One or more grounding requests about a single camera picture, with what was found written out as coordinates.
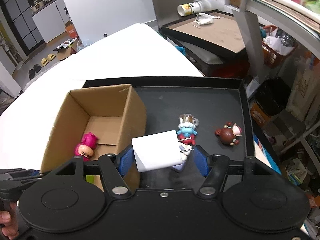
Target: black shoe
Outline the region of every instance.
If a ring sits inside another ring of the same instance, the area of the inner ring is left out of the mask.
[[[41,70],[41,66],[39,64],[35,64],[33,69],[36,71],[36,73],[38,73]]]
[[[34,69],[29,70],[29,78],[30,80],[36,76],[36,71]]]

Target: laundry basket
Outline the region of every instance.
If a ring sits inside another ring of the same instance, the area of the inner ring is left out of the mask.
[[[266,31],[266,33],[270,33],[277,29],[277,26],[274,25],[267,25],[263,27],[263,29]],[[262,41],[262,49],[263,49],[263,57],[264,57],[264,63],[267,65],[269,68],[275,68],[277,67],[280,63],[282,63],[287,57],[289,57],[295,49],[298,47],[298,44],[295,43],[294,49],[287,55],[283,56],[270,48],[267,44],[265,44]]]

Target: face mask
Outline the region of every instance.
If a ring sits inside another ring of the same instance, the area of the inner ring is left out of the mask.
[[[206,13],[199,13],[197,14],[197,18],[192,23],[192,25],[194,27],[200,28],[201,25],[213,23],[213,19],[220,19],[220,17],[211,16],[210,14],[206,14]]]

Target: pink doll figure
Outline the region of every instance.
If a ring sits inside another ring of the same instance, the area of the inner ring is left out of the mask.
[[[81,143],[76,146],[75,156],[82,156],[84,162],[89,161],[90,157],[93,155],[93,149],[97,146],[97,140],[98,137],[91,132],[83,135]]]

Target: metal prong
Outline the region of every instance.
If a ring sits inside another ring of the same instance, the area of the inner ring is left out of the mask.
[[[190,151],[193,151],[194,149],[189,149],[189,150],[184,150],[184,151],[181,151],[180,153],[186,153],[186,152],[190,152]]]
[[[184,138],[184,139],[178,140],[178,142],[182,142],[182,141],[190,140],[190,139],[192,139],[192,138],[191,138],[191,137],[189,137],[189,138]]]

